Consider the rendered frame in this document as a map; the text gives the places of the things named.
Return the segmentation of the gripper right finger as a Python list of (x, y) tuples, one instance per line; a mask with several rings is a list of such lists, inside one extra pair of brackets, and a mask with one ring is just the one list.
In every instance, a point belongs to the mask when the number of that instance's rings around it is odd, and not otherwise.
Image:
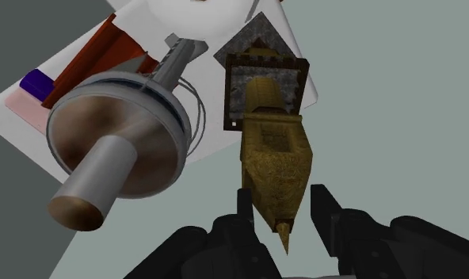
[(324, 185), (312, 185), (311, 219), (342, 276), (469, 279), (469, 240), (416, 216), (385, 226), (365, 211), (342, 208)]

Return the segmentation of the silver and copper round object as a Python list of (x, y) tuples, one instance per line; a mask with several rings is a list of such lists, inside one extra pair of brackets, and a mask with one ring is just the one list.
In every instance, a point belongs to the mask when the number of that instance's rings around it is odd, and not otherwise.
[(166, 38), (170, 50), (150, 74), (133, 73), (137, 59), (85, 79), (52, 107), (48, 147), (68, 178), (48, 203), (51, 217), (76, 231), (94, 231), (118, 198), (141, 199), (169, 188), (206, 130), (197, 102), (196, 123), (173, 95), (188, 63), (208, 50), (202, 40)]

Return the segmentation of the blue block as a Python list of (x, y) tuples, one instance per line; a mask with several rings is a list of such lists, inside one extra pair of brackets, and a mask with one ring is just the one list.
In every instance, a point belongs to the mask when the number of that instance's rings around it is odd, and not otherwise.
[(27, 73), (19, 86), (38, 101), (44, 101), (55, 88), (54, 81), (39, 69)]

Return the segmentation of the white table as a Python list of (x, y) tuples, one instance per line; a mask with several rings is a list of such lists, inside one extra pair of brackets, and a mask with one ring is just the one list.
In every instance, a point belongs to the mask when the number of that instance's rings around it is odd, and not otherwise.
[[(260, 0), (257, 11), (265, 14), (292, 52), (300, 57), (299, 46), (279, 1)], [(132, 0), (121, 7), (116, 11), (114, 22), (155, 59), (161, 59), (167, 53), (168, 47), (164, 39), (173, 31), (164, 26), (151, 13), (145, 0)], [(97, 30), (97, 26), (93, 27), (42, 63), (39, 69), (52, 78), (57, 77)], [(208, 52), (192, 61), (183, 73), (183, 77), (197, 89), (208, 116), (204, 138), (198, 148), (187, 158), (188, 164), (212, 155), (238, 142), (241, 138), (237, 132), (223, 130), (225, 72), (223, 67), (213, 58), (217, 50), (225, 45), (230, 38), (230, 35), (226, 35), (208, 40)], [(17, 88), (18, 84), (15, 82), (0, 93), (0, 136), (44, 168), (59, 182), (64, 182), (67, 179), (67, 174), (53, 159), (45, 136), (5, 107), (5, 100)]]

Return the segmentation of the white bowl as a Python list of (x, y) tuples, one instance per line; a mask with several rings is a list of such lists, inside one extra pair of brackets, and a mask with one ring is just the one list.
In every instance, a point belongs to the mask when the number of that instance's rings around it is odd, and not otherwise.
[(179, 37), (203, 40), (238, 31), (261, 0), (147, 0), (151, 13)]

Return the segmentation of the pink block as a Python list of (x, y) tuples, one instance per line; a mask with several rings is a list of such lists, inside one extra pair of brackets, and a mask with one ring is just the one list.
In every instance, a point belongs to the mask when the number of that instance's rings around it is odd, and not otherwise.
[(5, 106), (38, 132), (45, 135), (50, 110), (22, 88), (17, 88), (5, 99)]

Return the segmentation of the golden castle tower figure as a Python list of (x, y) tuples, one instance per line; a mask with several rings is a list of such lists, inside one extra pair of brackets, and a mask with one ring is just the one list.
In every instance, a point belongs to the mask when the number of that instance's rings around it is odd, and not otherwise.
[(223, 128), (242, 133), (242, 187), (288, 249), (313, 159), (300, 114), (310, 64), (262, 12), (214, 57), (225, 70)]

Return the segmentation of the red book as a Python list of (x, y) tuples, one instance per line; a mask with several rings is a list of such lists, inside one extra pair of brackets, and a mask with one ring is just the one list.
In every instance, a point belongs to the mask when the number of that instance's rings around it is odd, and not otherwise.
[(54, 89), (44, 99), (42, 106), (50, 109), (62, 96), (80, 82), (103, 71), (108, 71), (130, 59), (143, 58), (136, 73), (151, 73), (158, 61), (125, 31), (113, 24), (112, 13), (87, 41), (77, 55), (53, 82)]

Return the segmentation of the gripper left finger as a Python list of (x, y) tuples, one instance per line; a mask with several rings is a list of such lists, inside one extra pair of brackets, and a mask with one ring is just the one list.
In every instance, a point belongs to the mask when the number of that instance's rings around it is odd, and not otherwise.
[(123, 279), (282, 279), (254, 231), (249, 189), (237, 191), (237, 212), (217, 217), (212, 229), (176, 230)]

